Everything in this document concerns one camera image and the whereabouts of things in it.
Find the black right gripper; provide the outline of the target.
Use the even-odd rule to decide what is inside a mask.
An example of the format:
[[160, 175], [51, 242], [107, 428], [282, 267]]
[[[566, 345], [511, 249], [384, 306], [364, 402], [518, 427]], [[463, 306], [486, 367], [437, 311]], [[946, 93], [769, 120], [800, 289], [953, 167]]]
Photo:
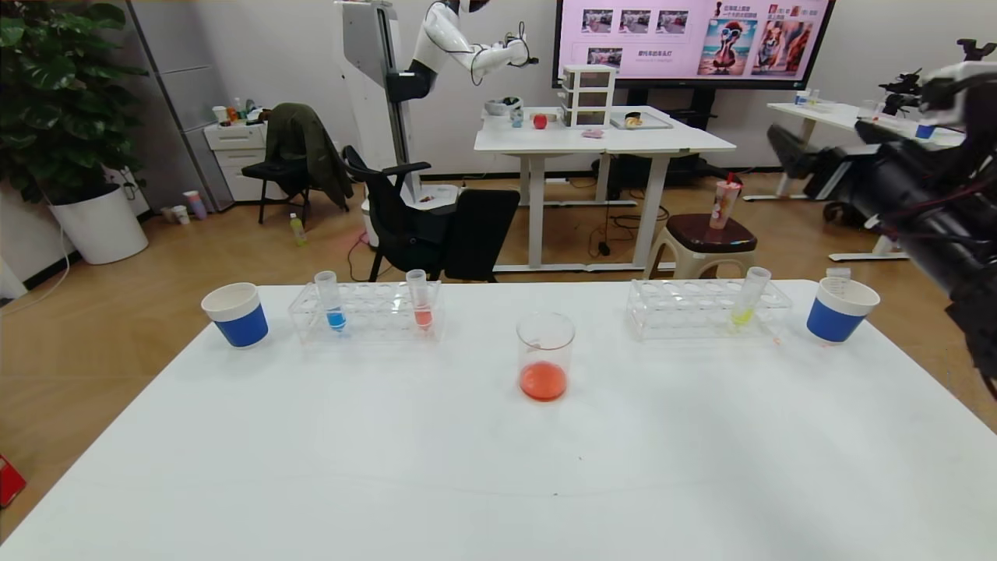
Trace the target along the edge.
[[941, 227], [919, 219], [911, 207], [932, 199], [936, 157], [922, 143], [902, 143], [899, 132], [879, 122], [857, 120], [854, 130], [867, 146], [812, 152], [807, 142], [772, 124], [766, 138], [791, 180], [812, 175], [804, 192], [815, 201], [845, 206], [852, 224], [888, 238], [939, 238]]

